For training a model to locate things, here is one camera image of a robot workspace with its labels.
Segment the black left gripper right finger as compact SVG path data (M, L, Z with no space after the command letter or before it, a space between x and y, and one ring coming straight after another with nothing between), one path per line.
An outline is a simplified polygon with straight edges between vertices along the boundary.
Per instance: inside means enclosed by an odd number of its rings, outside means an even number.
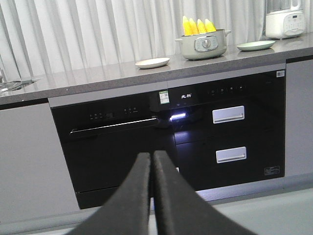
M154 152L153 187L160 235L253 234L205 202L179 174L165 151Z

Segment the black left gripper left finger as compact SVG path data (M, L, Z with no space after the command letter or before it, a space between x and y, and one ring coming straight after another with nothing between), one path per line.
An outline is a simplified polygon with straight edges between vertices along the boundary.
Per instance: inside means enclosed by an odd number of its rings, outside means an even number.
M122 185L92 216L69 235L147 235L151 158L139 153Z

